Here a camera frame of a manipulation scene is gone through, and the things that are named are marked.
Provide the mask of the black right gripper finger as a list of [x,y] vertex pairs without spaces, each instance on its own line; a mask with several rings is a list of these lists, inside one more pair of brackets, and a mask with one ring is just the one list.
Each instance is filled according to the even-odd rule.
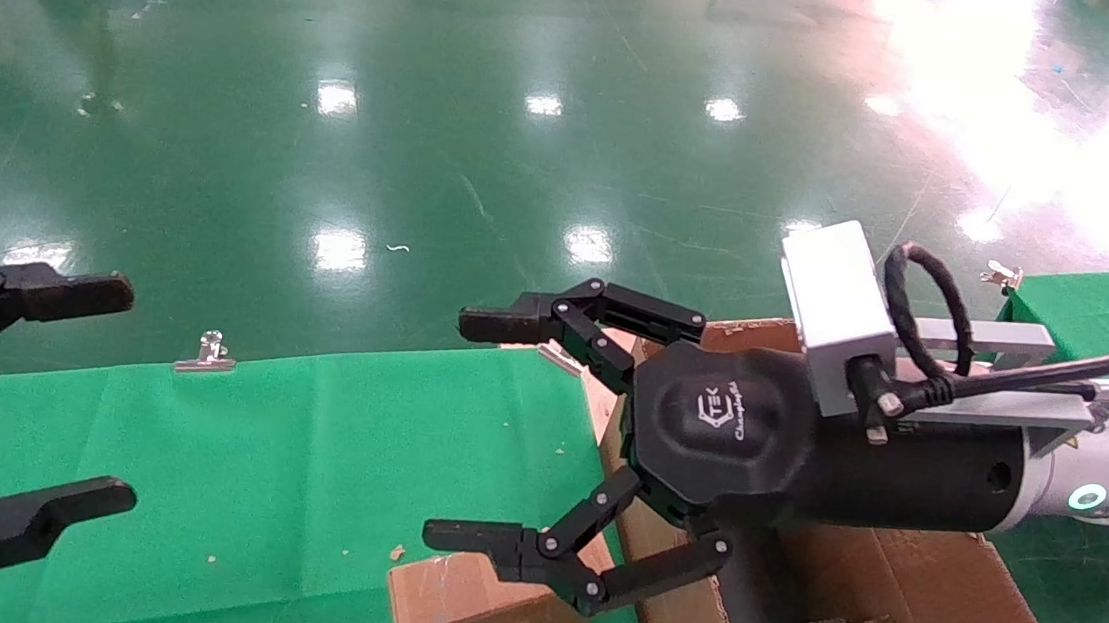
[[466,307],[458,330],[472,343],[540,345],[553,340],[570,359],[612,394],[632,389],[632,351],[603,328],[630,333],[649,343],[699,343],[706,326],[701,312],[602,279],[586,279],[560,293],[523,292],[506,308]]
[[622,467],[548,530],[430,518],[421,541],[433,551],[487,556],[499,581],[548,586],[580,616],[593,617],[715,575],[731,556],[730,539],[714,531],[602,572],[588,566],[586,544],[634,500],[647,498],[650,488],[637,470]]

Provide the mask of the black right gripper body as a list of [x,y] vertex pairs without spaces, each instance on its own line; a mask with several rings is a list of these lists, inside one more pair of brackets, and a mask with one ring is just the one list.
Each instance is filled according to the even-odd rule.
[[625,459],[647,503],[700,518],[923,531],[1003,524],[1026,470],[1018,430],[908,422],[871,445],[855,415],[822,413],[798,354],[672,344],[632,372]]

